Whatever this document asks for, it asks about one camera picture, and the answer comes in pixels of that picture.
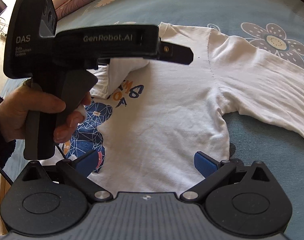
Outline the person's left hand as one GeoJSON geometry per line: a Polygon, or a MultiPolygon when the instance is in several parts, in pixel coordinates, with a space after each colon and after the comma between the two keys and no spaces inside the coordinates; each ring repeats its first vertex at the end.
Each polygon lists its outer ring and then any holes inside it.
{"type": "MultiPolygon", "coordinates": [[[[22,85],[6,96],[0,103],[0,131],[6,142],[25,138],[25,119],[28,111],[40,111],[54,114],[62,112],[66,104],[61,99],[27,85],[22,85]]],[[[65,123],[57,126],[52,132],[56,143],[68,141],[79,123],[85,117],[78,111],[67,116],[65,123]]]]}

